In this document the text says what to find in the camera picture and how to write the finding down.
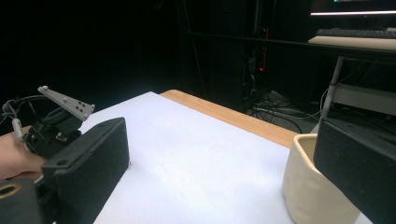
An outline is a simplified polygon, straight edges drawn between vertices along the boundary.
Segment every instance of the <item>white paper sheet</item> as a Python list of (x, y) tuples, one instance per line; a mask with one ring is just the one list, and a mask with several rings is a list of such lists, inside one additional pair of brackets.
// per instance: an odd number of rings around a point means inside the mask
[(292, 223), (281, 191), (288, 148), (153, 92), (81, 130), (118, 117), (132, 166), (95, 223)]

